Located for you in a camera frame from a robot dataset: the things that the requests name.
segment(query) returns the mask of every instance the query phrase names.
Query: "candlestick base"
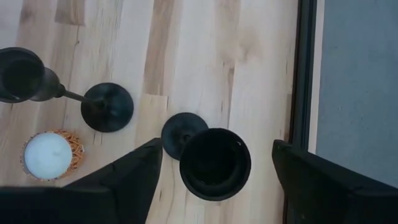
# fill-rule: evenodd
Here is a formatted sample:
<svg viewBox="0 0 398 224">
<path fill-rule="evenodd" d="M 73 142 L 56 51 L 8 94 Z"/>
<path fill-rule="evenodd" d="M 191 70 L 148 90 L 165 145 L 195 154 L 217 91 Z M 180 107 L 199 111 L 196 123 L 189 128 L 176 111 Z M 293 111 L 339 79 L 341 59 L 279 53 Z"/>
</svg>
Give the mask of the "candlestick base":
<svg viewBox="0 0 398 224">
<path fill-rule="evenodd" d="M 167 154 L 180 160 L 186 143 L 198 133 L 209 129 L 206 122 L 193 113 L 172 116 L 163 126 L 162 143 Z"/>
<path fill-rule="evenodd" d="M 91 87 L 85 97 L 98 103 L 81 103 L 81 115 L 87 125 L 96 131 L 119 131 L 129 122 L 134 103 L 123 87 L 114 83 L 100 83 Z"/>
</svg>

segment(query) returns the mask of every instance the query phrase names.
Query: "black candle cup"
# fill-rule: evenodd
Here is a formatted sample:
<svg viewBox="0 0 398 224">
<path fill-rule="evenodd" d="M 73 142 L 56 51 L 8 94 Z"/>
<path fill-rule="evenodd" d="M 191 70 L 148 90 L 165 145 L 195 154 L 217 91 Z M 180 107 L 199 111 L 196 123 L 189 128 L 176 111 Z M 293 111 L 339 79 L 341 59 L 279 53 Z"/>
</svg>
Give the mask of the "black candle cup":
<svg viewBox="0 0 398 224">
<path fill-rule="evenodd" d="M 0 101 L 20 103 L 39 92 L 45 67 L 33 52 L 18 47 L 0 50 Z"/>
<path fill-rule="evenodd" d="M 180 113 L 166 122 L 162 140 L 165 151 L 180 160 L 185 186 L 199 198 L 225 200 L 237 194 L 248 181 L 250 153 L 232 131 L 209 129 L 199 116 Z"/>
</svg>

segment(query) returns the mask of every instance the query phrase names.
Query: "black candle holder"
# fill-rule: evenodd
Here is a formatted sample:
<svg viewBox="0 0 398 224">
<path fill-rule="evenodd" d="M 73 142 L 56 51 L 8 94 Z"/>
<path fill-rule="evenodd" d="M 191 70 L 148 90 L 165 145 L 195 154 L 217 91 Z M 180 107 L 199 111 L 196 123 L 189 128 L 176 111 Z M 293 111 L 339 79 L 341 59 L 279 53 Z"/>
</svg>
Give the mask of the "black candle holder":
<svg viewBox="0 0 398 224">
<path fill-rule="evenodd" d="M 204 200 L 221 201 L 237 194 L 251 170 L 243 140 L 227 129 L 208 128 L 199 116 L 179 113 L 162 130 L 165 151 L 180 161 L 188 190 Z"/>
<path fill-rule="evenodd" d="M 30 50 L 0 50 L 0 101 L 46 101 L 61 96 L 80 101 L 85 122 L 104 133 L 125 127 L 134 111 L 130 94 L 115 83 L 97 84 L 81 96 L 66 90 L 58 76 Z"/>
</svg>

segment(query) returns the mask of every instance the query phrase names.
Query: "wooden floor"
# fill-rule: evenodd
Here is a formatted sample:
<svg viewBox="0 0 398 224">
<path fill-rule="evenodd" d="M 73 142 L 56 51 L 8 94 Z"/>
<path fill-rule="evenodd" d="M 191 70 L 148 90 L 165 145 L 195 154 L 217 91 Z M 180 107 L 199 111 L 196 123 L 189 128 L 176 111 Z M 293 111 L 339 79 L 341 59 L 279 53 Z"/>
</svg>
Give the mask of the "wooden floor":
<svg viewBox="0 0 398 224">
<path fill-rule="evenodd" d="M 164 154 L 147 223 L 282 223 L 271 148 L 289 132 L 296 19 L 297 0 L 0 1 L 0 48 L 33 50 L 76 93 L 118 83 L 136 105 L 126 128 L 102 134 L 84 123 L 77 101 L 1 103 L 0 185 L 63 186 L 159 137 L 167 118 L 188 111 L 242 137 L 250 178 L 235 197 L 206 202 Z M 58 128 L 82 138 L 85 163 L 54 182 L 29 179 L 19 165 L 23 143 Z"/>
</svg>

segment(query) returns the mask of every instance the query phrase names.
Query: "black metal frame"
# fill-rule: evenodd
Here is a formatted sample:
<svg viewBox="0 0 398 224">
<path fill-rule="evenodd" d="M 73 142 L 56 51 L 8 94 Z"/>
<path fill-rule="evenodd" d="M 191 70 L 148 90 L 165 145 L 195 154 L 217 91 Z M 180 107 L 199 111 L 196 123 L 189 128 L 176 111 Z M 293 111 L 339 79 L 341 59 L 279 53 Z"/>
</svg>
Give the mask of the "black metal frame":
<svg viewBox="0 0 398 224">
<path fill-rule="evenodd" d="M 294 85 L 289 137 L 289 143 L 297 150 L 308 150 L 316 14 L 317 0 L 298 0 Z M 298 223 L 294 210 L 289 206 L 285 198 L 283 224 Z"/>
</svg>

